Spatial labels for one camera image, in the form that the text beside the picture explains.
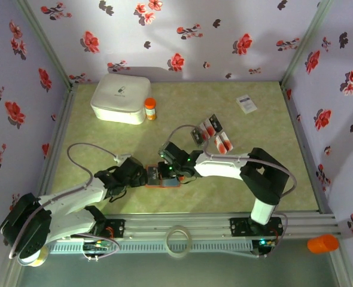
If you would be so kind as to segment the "black VIP card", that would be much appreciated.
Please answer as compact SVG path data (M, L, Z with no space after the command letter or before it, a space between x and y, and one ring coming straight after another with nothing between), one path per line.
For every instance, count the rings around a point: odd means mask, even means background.
M190 134L197 146L201 146L204 143L205 140L199 127L195 127Z
M215 114L212 114L209 117L209 121L216 133L220 133L223 130L223 127Z
M161 180L159 178L157 166L147 166L147 168L148 167L151 169L151 175L147 176L150 179L149 187L159 187Z

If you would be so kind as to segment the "orange card holder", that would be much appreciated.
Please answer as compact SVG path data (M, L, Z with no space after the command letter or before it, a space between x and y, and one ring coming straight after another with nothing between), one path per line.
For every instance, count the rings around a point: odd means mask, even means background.
M178 188L180 187L181 183L178 181L178 178L172 178L172 179L160 179L161 180L161 183L160 183L160 186L159 187L149 187L149 186L146 186L148 188Z

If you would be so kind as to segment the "red circle card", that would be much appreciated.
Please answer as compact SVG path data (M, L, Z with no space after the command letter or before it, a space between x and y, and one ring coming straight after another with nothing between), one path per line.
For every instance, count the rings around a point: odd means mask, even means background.
M215 143L215 146L220 154L227 153L227 148L225 147L225 145L219 135L215 137L214 143Z
M231 151L233 149L233 144L231 143L230 139L228 138L225 132L222 132L221 140L227 151Z
M216 135L217 132L208 118L203 122L203 125L205 126L206 132L210 137L214 137Z
M210 139L210 134L208 133L204 123L200 123L199 124L199 130L200 130L200 134L202 135L202 138L204 141L208 141Z

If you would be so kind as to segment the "red black battery packs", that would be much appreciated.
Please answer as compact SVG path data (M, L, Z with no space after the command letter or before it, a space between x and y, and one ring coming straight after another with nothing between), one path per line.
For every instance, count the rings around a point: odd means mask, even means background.
M221 138L221 134L222 134L222 132L224 132L224 129L220 132L220 133L216 133L216 135L214 136L214 137L211 137L210 139L213 139L213 140L215 140L215 137L216 136L220 136L220 138Z

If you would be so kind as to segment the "orange pill bottle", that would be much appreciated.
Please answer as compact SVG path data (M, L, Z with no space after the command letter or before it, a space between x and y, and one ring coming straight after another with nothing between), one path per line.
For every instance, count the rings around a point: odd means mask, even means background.
M152 97L148 97L144 102L146 118L149 120L155 120L156 115L156 100Z

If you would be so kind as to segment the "clear tape roll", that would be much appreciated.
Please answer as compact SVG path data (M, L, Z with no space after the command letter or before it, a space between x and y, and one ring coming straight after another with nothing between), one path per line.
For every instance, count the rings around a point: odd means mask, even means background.
M187 239L186 247L185 247L185 249L182 252L174 252L171 249L171 244L169 243L169 239L175 233L181 233ZM187 228L183 227L182 225L174 225L173 227L168 229L168 231L166 232L164 245L165 245L166 252L171 257L173 257L173 258L184 258L192 249L192 245L193 245L192 236L191 236L191 234L190 234L190 232L188 231Z

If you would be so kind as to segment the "green circuit board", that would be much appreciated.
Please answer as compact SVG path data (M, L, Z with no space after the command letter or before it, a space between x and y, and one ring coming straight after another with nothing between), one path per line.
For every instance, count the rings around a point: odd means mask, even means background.
M89 241L83 243L83 251L84 252L107 252L111 243L105 240L97 240L97 241Z
M257 239L252 240L253 248L274 248L276 246L276 240L271 239Z

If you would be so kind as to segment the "white medicine box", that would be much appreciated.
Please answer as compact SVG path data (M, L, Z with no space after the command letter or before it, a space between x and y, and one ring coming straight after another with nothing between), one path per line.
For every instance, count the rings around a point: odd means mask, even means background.
M144 102L150 96L149 79L106 74L99 81L90 106L100 120L139 125L145 120Z

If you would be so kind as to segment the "small white paper packet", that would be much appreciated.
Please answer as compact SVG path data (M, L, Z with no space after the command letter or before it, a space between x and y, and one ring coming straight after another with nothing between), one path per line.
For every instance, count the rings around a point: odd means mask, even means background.
M241 110L245 114L249 114L257 110L255 103L251 100L251 98L247 94L237 97L236 103L240 106Z

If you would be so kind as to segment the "orange plastic cup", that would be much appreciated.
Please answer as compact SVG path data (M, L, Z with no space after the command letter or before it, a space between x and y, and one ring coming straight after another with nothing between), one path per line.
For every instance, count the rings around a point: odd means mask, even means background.
M339 241L331 234L324 234L307 242L307 248L313 254L333 252L339 248Z

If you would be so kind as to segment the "aluminium frame rail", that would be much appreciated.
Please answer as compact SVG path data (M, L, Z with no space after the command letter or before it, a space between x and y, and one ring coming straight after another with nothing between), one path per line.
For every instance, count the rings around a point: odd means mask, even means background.
M318 212L289 212L279 217L283 224L281 236L233 237L230 231L230 218L249 218L247 213L153 213L153 214L121 214L108 215L105 219L124 219L125 241L150 241L165 238L168 229L174 225L182 225L190 232L193 240L225 240L225 239L310 239L323 234L340 236L340 228L331 214ZM87 227L78 218L64 217L53 220L51 227L42 235L46 242L70 237L81 228Z

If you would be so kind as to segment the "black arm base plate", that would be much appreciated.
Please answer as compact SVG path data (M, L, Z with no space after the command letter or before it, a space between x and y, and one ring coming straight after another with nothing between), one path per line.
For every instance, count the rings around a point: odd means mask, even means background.
M124 219L92 220L87 227L79 229L70 237L81 237L81 233L84 233L109 239L121 239L125 231L125 223Z
M270 218L265 225L259 224L251 218L246 217L230 218L229 223L233 237L281 236L284 230L284 226L279 217Z

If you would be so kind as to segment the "aluminium side rail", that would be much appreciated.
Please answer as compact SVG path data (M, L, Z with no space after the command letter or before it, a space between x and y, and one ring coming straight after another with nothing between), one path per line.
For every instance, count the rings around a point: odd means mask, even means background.
M39 176L36 188L36 195L38 196L46 195L51 191L77 90L78 84L72 84L70 90L63 96L62 106L57 116L48 154Z
M296 134L296 138L299 144L300 152L302 154L303 162L306 167L306 172L308 174L308 178L311 183L313 194L315 196L315 200L318 205L318 211L319 213L332 214L333 212L331 211L328 205L325 192L322 190L321 182L319 181L319 179L315 174L315 172L318 170L318 166L316 165L316 162L312 155L312 151L310 149L309 142L306 138L305 131L302 126L303 121L302 120L298 121L298 119L296 118L299 115L299 112L297 111L297 108L293 100L288 99L287 89L282 84L282 82L279 82L279 86L281 88L281 91L285 100L285 104L287 106L288 113L291 118L293 129Z

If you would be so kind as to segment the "aluminium frame post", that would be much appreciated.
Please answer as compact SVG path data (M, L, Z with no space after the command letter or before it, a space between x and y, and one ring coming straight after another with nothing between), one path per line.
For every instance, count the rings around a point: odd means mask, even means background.
M333 5L334 0L320 0L317 11L313 17L313 19L310 22L310 25L308 26L296 52L294 53L294 56L288 65L287 70L285 71L284 76L282 77L282 80L280 80L279 85L280 88L283 89L285 88L286 83L288 80L294 75L295 70L300 64L301 58L303 57L305 53L305 49L307 46L310 44L312 41L312 38L315 36L317 33L318 29L321 27L324 18L328 14L328 11L330 7Z
M31 6L28 3L28 0L13 0L19 10L22 12L26 20L28 21L30 27L34 31L36 37L39 39L41 45L43 46L46 54L48 55L49 59L51 60L52 64L56 68L57 72L59 73L62 81L65 83L66 88L68 91L72 91L73 84L68 79L68 76L63 68L60 59L58 58L53 46L51 45L47 35L45 34L41 24L39 23L37 17L35 16Z

